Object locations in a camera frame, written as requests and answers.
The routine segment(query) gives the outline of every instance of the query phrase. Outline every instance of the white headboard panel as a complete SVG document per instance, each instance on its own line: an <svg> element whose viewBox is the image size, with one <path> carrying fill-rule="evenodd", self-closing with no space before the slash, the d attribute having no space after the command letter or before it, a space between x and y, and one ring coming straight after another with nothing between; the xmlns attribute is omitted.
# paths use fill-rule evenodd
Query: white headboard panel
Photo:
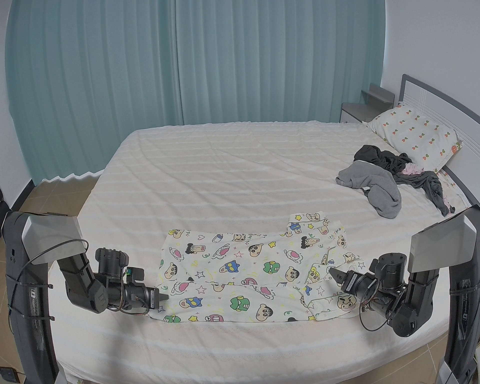
<svg viewBox="0 0 480 384"><path fill-rule="evenodd" d="M426 116L456 131L463 147L444 169L473 204L480 200L480 116L450 96L406 74L402 77L399 102L419 109Z"/></svg>

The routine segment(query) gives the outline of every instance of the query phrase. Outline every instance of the gray garment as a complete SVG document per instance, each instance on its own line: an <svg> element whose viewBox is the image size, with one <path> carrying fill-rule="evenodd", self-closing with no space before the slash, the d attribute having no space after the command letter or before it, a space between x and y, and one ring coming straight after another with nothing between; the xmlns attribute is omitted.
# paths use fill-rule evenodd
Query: gray garment
<svg viewBox="0 0 480 384"><path fill-rule="evenodd" d="M432 171L425 171L419 175L404 175L399 172L393 176L397 184L408 184L413 188L423 188L425 196L440 209L443 216L447 216L450 210L444 203L444 192L438 176Z"/></svg>
<svg viewBox="0 0 480 384"><path fill-rule="evenodd" d="M393 219L402 208L402 195L392 174L377 165L361 160L354 161L350 167L338 173L335 181L339 185L355 189L370 187L370 190L364 193L368 202L382 217Z"/></svg>

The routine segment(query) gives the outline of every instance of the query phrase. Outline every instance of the cartoon print shirt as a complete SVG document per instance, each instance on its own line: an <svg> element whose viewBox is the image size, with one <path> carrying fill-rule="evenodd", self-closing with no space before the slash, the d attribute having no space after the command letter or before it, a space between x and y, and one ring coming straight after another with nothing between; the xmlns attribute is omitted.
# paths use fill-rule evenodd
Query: cartoon print shirt
<svg viewBox="0 0 480 384"><path fill-rule="evenodd" d="M157 287L169 299L150 316L185 321L285 322L356 315L330 267L362 270L345 230L323 214L294 214L281 234L173 229L161 250Z"/></svg>

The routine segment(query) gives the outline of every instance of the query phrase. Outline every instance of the star print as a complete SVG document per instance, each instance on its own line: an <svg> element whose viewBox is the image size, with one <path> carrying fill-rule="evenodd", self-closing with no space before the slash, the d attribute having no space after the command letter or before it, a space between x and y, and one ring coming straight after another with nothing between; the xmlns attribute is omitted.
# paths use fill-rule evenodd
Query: star print
<svg viewBox="0 0 480 384"><path fill-rule="evenodd" d="M198 292L198 294L202 294L204 295L205 294L205 291L207 290L207 288L203 288L201 285L199 288L195 288L195 290Z"/></svg>

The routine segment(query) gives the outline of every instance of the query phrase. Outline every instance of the pillowcase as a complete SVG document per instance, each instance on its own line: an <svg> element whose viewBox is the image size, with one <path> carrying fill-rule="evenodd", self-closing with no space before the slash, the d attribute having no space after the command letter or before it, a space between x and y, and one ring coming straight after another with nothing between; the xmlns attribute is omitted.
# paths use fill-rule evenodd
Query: pillowcase
<svg viewBox="0 0 480 384"><path fill-rule="evenodd" d="M403 103L367 126L398 152L405 152L420 168L435 173L462 147L454 130Z"/></svg>

